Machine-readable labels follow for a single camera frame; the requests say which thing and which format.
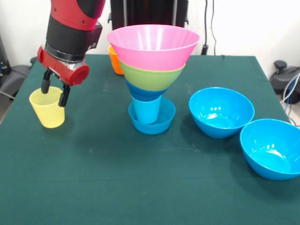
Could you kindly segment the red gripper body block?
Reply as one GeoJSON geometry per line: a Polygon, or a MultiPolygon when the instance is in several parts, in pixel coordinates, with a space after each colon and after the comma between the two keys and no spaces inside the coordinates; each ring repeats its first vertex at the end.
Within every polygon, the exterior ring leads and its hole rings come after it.
{"type": "Polygon", "coordinates": [[[51,72],[54,72],[61,81],[69,86],[81,84],[90,72],[85,60],[78,63],[67,63],[51,56],[42,45],[37,52],[39,62],[51,72]]]}

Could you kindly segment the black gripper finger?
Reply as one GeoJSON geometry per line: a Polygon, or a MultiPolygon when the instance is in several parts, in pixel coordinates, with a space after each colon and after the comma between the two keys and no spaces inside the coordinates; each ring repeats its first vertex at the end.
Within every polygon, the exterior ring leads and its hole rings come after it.
{"type": "Polygon", "coordinates": [[[41,85],[41,91],[43,94],[47,94],[49,91],[49,87],[50,87],[50,76],[52,74],[51,70],[46,70],[44,73],[44,77],[42,80],[42,85],[41,85]]]}
{"type": "Polygon", "coordinates": [[[63,83],[63,92],[60,95],[60,99],[59,99],[59,103],[58,103],[59,107],[66,106],[69,93],[70,93],[70,86],[66,83],[63,83]]]}

